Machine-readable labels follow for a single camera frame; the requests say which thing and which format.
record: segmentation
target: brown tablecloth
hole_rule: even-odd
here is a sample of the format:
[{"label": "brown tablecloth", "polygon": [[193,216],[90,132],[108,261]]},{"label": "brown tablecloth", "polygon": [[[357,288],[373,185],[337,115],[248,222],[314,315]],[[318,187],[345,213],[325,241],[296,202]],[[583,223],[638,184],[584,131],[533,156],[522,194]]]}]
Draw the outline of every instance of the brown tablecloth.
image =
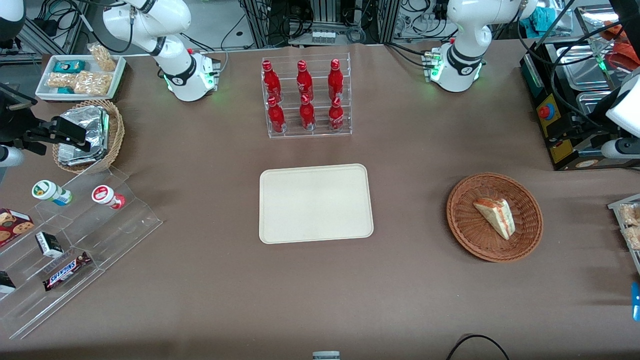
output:
[{"label": "brown tablecloth", "polygon": [[[275,360],[340,350],[344,360],[444,359],[476,332],[512,359],[637,359],[637,274],[606,204],[640,192],[640,174],[552,171],[520,44],[494,42],[462,94],[425,83],[383,46],[353,45],[353,136],[270,140],[260,59],[343,50],[232,53],[220,90],[193,103],[167,91],[152,58],[129,58],[115,165],[166,222],[25,340],[3,336],[0,358]],[[34,112],[48,119],[68,108],[40,102]],[[41,178],[72,176],[50,154],[27,161],[0,187],[6,207],[32,206]],[[260,242],[260,173],[344,163],[368,169],[370,238]],[[542,208],[542,242],[519,262],[481,261],[447,227],[449,191],[484,171],[514,177]],[[500,356],[472,340],[455,359]]]}]

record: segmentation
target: red bottle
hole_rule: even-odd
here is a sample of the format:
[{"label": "red bottle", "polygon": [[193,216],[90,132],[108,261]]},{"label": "red bottle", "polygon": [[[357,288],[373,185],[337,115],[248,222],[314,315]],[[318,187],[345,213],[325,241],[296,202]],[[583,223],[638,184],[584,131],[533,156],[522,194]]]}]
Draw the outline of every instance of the red bottle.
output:
[{"label": "red bottle", "polygon": [[342,129],[342,116],[344,111],[340,106],[340,98],[336,97],[331,102],[331,108],[329,109],[329,130],[339,131]]},{"label": "red bottle", "polygon": [[311,104],[311,100],[308,95],[302,95],[300,97],[300,117],[302,118],[302,127],[307,131],[311,131],[316,128],[316,111]]},{"label": "red bottle", "polygon": [[342,98],[342,83],[344,77],[340,71],[340,60],[331,61],[331,71],[329,72],[329,99]]},{"label": "red bottle", "polygon": [[264,60],[262,62],[262,69],[264,69],[264,83],[267,85],[267,94],[276,98],[276,102],[282,101],[282,86],[280,86],[280,78],[273,67],[271,61]]},{"label": "red bottle", "polygon": [[269,121],[271,121],[271,128],[276,133],[284,133],[287,131],[287,123],[284,121],[284,111],[282,111],[282,108],[278,105],[275,96],[269,96],[267,102],[269,103],[267,113],[269,114]]},{"label": "red bottle", "polygon": [[305,60],[298,61],[298,77],[296,78],[298,81],[298,90],[300,91],[300,96],[308,95],[309,101],[314,100],[314,86],[311,81],[311,74],[307,71],[307,63]]}]

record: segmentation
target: clear acrylic display stand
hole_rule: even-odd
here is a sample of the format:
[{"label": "clear acrylic display stand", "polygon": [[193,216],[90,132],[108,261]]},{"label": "clear acrylic display stand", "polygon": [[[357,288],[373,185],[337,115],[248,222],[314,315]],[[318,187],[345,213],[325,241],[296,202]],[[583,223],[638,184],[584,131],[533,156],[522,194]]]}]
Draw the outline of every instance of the clear acrylic display stand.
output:
[{"label": "clear acrylic display stand", "polygon": [[[329,99],[328,77],[331,70],[331,60],[340,60],[340,71],[344,76],[344,87],[342,89],[342,109],[344,111],[344,123],[339,132],[331,131],[329,128],[329,109],[331,100]],[[280,78],[282,87],[282,102],[280,106],[284,111],[284,119],[287,123],[287,131],[276,133],[271,128],[269,121],[269,104],[267,99],[267,88],[264,84],[264,70],[262,71],[262,94],[264,96],[264,114],[267,118],[267,131],[270,138],[290,138],[309,136],[330,136],[330,135],[351,135],[353,132],[353,119],[351,116],[351,58],[349,53],[327,54],[327,55],[299,55],[299,56],[274,56],[272,58],[262,58],[269,60],[273,70]],[[307,69],[311,74],[314,89],[314,105],[316,111],[316,128],[307,131],[302,127],[300,117],[300,93],[298,92],[298,61],[305,60]]]},{"label": "clear acrylic display stand", "polygon": [[[11,294],[0,294],[0,317],[11,339],[27,336],[162,224],[132,193],[127,178],[114,167],[95,164],[62,186],[74,196],[70,204],[39,202],[27,212],[36,226],[0,248],[0,270],[7,272],[16,287]],[[114,210],[94,202],[92,191],[101,184],[124,195],[125,206]],[[40,231],[55,235],[64,255],[56,259],[43,256],[35,240]],[[93,261],[45,291],[42,282],[83,252]]]}]

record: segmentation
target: woven basket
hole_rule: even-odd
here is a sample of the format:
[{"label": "woven basket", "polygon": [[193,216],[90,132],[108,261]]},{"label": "woven basket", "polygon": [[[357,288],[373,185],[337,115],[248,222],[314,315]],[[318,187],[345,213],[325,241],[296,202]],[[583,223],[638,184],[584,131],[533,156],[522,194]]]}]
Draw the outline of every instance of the woven basket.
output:
[{"label": "woven basket", "polygon": [[[516,231],[505,240],[474,207],[480,197],[507,200]],[[491,172],[460,181],[447,201],[447,221],[453,235],[473,255],[507,263],[529,255],[542,238],[542,212],[533,195],[514,179]]]},{"label": "woven basket", "polygon": [[[122,122],[122,116],[120,115],[118,108],[116,108],[116,106],[108,100],[83,101],[75,105],[73,109],[91,105],[102,106],[107,111],[107,113],[109,113],[109,152],[102,160],[99,161],[99,163],[101,165],[104,165],[104,167],[109,167],[109,165],[111,165],[116,160],[116,157],[120,152],[120,146],[122,146],[122,138],[124,138],[124,123]],[[74,165],[72,167],[62,165],[58,161],[59,149],[60,146],[58,144],[53,145],[53,161],[55,161],[57,166],[59,166],[63,170],[73,172],[75,174],[80,174],[82,171],[93,165],[93,163]]]}]

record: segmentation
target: red emergency stop button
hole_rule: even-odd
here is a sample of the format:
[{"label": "red emergency stop button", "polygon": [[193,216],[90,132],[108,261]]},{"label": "red emergency stop button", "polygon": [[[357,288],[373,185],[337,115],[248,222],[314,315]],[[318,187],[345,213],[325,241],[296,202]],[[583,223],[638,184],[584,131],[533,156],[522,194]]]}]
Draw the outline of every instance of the red emergency stop button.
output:
[{"label": "red emergency stop button", "polygon": [[538,110],[538,116],[545,120],[551,120],[555,114],[556,109],[551,104],[546,104]]}]

